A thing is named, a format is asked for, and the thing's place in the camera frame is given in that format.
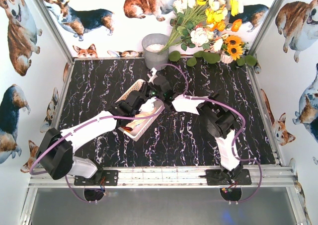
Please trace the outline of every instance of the white tray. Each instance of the white tray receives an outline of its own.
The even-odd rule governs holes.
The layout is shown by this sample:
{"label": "white tray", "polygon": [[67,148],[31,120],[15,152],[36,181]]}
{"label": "white tray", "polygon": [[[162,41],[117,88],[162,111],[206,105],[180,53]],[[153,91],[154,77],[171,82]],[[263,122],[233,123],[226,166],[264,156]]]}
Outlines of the white tray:
{"label": "white tray", "polygon": [[[143,82],[145,82],[145,81],[142,79],[137,80],[117,101],[125,100],[128,97],[129,93],[131,93],[133,90],[138,91],[141,88],[141,86],[143,85]],[[161,111],[162,108],[164,107],[164,105],[161,101],[155,101],[154,106],[156,109],[155,113]],[[131,132],[127,132],[121,127],[119,128],[119,130],[122,131],[127,136],[129,136],[134,141],[137,141],[145,133],[145,131],[149,128],[149,126],[152,124],[152,122],[155,121],[155,119],[158,116],[159,115],[144,120],[141,124],[136,126]]]}

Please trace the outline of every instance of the white rose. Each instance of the white rose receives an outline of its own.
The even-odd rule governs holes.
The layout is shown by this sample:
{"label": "white rose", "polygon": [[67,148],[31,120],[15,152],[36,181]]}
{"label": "white rose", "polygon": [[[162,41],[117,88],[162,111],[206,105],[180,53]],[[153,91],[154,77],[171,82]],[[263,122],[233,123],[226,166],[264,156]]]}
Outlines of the white rose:
{"label": "white rose", "polygon": [[205,32],[207,33],[208,39],[213,39],[213,31],[211,31],[209,28],[205,28]]}
{"label": "white rose", "polygon": [[207,36],[207,33],[205,30],[201,27],[197,28],[196,30],[193,30],[190,34],[191,41],[196,46],[201,47],[203,44],[209,42],[209,38]]}
{"label": "white rose", "polygon": [[220,3],[218,1],[209,0],[209,5],[213,11],[217,11],[220,8]]}
{"label": "white rose", "polygon": [[185,8],[190,7],[193,8],[196,5],[196,0],[182,0],[183,5],[185,5]]}
{"label": "white rose", "polygon": [[173,3],[173,6],[177,9],[177,12],[176,13],[184,13],[183,10],[183,5],[182,5],[182,0],[176,0],[174,3]]}
{"label": "white rose", "polygon": [[212,46],[212,50],[214,50],[214,52],[218,52],[223,45],[223,39],[218,39]]}

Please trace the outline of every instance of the shiba inu illustration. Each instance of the shiba inu illustration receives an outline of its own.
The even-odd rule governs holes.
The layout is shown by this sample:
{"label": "shiba inu illustration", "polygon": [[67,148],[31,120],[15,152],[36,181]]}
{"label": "shiba inu illustration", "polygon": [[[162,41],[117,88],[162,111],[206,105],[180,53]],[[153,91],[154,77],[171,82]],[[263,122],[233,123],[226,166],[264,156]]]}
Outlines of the shiba inu illustration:
{"label": "shiba inu illustration", "polygon": [[318,39],[318,0],[307,4],[295,1],[284,5],[276,16],[278,33],[286,38],[283,50],[288,46],[295,50],[294,60],[299,61],[299,54]]}
{"label": "shiba inu illustration", "polygon": [[22,173],[30,172],[30,168],[35,161],[35,155],[38,152],[39,147],[31,140],[29,140],[29,149],[30,149],[30,158],[28,161],[21,167],[20,171]]}
{"label": "shiba inu illustration", "polygon": [[[230,5],[231,0],[226,0],[227,9],[231,9]],[[256,27],[261,25],[266,18],[268,13],[269,7],[263,4],[256,4],[256,5],[245,5],[244,12],[239,13],[235,16],[231,15],[231,11],[229,10],[228,16],[226,17],[227,27],[226,29],[229,30],[232,27],[234,21],[241,19],[242,24],[250,23],[251,29],[247,32],[252,32]]]}
{"label": "shiba inu illustration", "polygon": [[316,78],[299,99],[299,112],[295,112],[295,125],[304,124],[305,128],[318,142],[318,64]]}
{"label": "shiba inu illustration", "polygon": [[22,153],[21,147],[16,143],[21,108],[27,109],[30,114],[30,107],[22,89],[13,84],[5,91],[0,104],[0,164],[10,155],[13,159],[15,153],[18,156]]}
{"label": "shiba inu illustration", "polygon": [[112,35],[113,12],[105,9],[74,10],[69,6],[70,0],[43,0],[47,9],[56,17],[60,26],[83,41],[83,34],[105,26]]}
{"label": "shiba inu illustration", "polygon": [[9,19],[8,46],[9,56],[15,71],[25,76],[31,66],[32,53],[40,53],[36,46],[37,36],[42,30],[37,29],[33,16],[24,0],[0,0],[0,7],[5,9]]}
{"label": "shiba inu illustration", "polygon": [[142,56],[144,56],[144,52],[137,52],[137,51],[133,51],[133,50],[126,50],[124,52],[107,50],[107,53],[111,57],[142,57]]}
{"label": "shiba inu illustration", "polygon": [[41,125],[40,132],[47,132],[50,129],[58,101],[59,101],[59,92],[58,92],[58,89],[55,87],[53,90],[52,99],[46,110],[46,118],[44,119],[44,122]]}
{"label": "shiba inu illustration", "polygon": [[281,146],[286,145],[287,143],[290,143],[296,139],[296,137],[289,132],[287,132],[285,122],[286,122],[286,113],[283,113],[279,120],[274,119],[274,115],[272,113],[272,110],[270,109],[269,101],[267,98],[266,93],[264,92],[263,89],[261,89],[262,96],[264,98],[265,104],[266,104],[266,109],[269,114],[270,121],[272,123],[272,130],[274,133],[274,137],[277,141],[278,144]]}
{"label": "shiba inu illustration", "polygon": [[78,46],[73,45],[73,49],[78,54],[78,58],[98,58],[96,47],[94,44],[91,44],[88,49],[81,49]]}
{"label": "shiba inu illustration", "polygon": [[175,0],[125,0],[124,12],[128,18],[145,18],[146,15],[155,15],[158,21],[164,21],[163,14],[172,11]]}

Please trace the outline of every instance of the orange flower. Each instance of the orange flower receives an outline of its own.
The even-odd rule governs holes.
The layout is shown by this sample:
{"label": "orange flower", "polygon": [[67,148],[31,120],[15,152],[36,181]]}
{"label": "orange flower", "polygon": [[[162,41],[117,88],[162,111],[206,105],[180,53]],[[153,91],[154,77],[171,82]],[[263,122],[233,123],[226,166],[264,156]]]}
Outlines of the orange flower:
{"label": "orange flower", "polygon": [[219,30],[219,31],[224,31],[225,29],[225,22],[223,20],[221,20],[220,22],[218,22],[216,24],[216,29]]}
{"label": "orange flower", "polygon": [[233,25],[232,25],[232,28],[231,28],[231,31],[238,32],[241,25],[242,25],[242,20],[241,19],[238,19],[238,20],[234,21]]}

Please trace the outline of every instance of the corgi wallpaper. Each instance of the corgi wallpaper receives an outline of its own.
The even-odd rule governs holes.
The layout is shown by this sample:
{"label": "corgi wallpaper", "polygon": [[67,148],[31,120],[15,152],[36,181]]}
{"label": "corgi wallpaper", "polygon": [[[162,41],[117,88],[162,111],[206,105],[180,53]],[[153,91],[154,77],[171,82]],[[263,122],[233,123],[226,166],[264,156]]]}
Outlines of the corgi wallpaper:
{"label": "corgi wallpaper", "polygon": [[294,158],[308,224],[318,224],[318,0],[284,0],[258,49],[262,88],[283,165]]}
{"label": "corgi wallpaper", "polygon": [[[43,0],[73,57],[138,57],[142,56],[142,39],[151,33],[169,35],[174,17],[175,0]],[[248,42],[254,41],[273,0],[241,0],[244,13],[237,18],[243,25],[238,32]],[[198,49],[184,52],[193,54]]]}
{"label": "corgi wallpaper", "polygon": [[0,0],[1,224],[18,224],[38,146],[67,62],[33,0]]}

